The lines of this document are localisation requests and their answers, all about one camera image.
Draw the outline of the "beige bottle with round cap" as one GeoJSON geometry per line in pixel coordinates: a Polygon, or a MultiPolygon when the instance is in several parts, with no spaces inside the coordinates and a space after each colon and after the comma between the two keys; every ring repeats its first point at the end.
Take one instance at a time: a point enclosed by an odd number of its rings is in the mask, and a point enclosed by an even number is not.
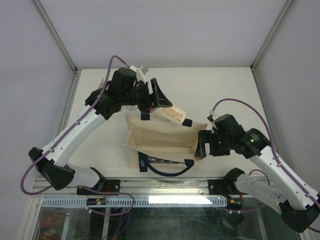
{"type": "Polygon", "coordinates": [[[156,107],[151,110],[151,113],[175,125],[182,125],[186,119],[186,112],[175,105],[171,107],[156,107]]]}

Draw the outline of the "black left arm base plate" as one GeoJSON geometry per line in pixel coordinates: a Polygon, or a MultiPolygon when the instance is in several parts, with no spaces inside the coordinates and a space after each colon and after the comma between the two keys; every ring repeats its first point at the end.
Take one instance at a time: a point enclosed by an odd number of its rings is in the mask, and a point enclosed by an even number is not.
{"type": "Polygon", "coordinates": [[[106,195],[107,193],[118,193],[121,187],[120,179],[106,179],[104,181],[98,182],[97,185],[87,190],[86,187],[78,186],[76,194],[78,196],[92,196],[98,195],[97,192],[100,192],[100,195],[106,195]]]}

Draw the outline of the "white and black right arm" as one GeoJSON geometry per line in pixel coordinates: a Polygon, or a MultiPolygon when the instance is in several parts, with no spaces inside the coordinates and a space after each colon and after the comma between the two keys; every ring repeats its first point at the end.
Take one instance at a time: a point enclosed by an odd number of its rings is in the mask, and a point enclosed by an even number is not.
{"type": "Polygon", "coordinates": [[[271,141],[258,129],[244,130],[233,115],[214,118],[210,130],[198,132],[195,156],[209,154],[213,157],[242,155],[258,166],[275,184],[256,182],[249,174],[235,167],[214,186],[217,194],[230,198],[238,192],[248,194],[276,211],[292,230],[303,233],[320,215],[320,194],[306,184],[273,150],[271,141]]]}

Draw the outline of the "cream canvas tote bag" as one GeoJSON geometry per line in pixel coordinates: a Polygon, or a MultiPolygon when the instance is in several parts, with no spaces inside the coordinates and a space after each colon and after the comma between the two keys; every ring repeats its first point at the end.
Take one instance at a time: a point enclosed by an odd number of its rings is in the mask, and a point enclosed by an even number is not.
{"type": "Polygon", "coordinates": [[[196,157],[198,132],[206,123],[192,122],[191,126],[170,123],[156,115],[141,120],[139,113],[127,114],[128,136],[124,149],[130,169],[140,169],[138,153],[147,155],[148,162],[161,172],[175,172],[186,168],[185,160],[193,160],[192,170],[199,170],[203,157],[196,157]]]}

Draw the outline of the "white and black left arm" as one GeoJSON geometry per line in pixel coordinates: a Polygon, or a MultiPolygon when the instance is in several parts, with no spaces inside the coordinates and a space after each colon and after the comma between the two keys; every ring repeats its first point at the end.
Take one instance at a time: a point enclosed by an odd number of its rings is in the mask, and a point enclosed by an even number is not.
{"type": "Polygon", "coordinates": [[[146,82],[139,68],[116,70],[111,80],[106,80],[102,88],[89,95],[76,118],[54,140],[29,151],[35,168],[51,187],[59,191],[73,185],[87,187],[96,195],[103,192],[106,178],[96,168],[82,168],[68,161],[82,142],[123,106],[137,106],[145,114],[173,104],[163,94],[157,80],[146,82]]]}

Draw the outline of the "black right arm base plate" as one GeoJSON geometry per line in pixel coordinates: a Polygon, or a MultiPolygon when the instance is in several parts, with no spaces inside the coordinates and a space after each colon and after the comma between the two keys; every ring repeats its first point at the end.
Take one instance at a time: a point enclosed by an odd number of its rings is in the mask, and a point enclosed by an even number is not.
{"type": "Polygon", "coordinates": [[[226,197],[239,193],[234,184],[224,179],[209,179],[207,183],[209,195],[222,195],[226,197]]]}

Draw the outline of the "clear bottle with white cap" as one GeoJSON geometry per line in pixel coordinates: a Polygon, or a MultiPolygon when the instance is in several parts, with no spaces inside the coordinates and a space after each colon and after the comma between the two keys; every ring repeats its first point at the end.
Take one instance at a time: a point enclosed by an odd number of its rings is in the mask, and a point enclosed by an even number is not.
{"type": "Polygon", "coordinates": [[[133,111],[133,110],[136,110],[138,107],[137,107],[136,105],[128,105],[128,106],[126,106],[126,108],[127,108],[128,110],[133,111]]]}

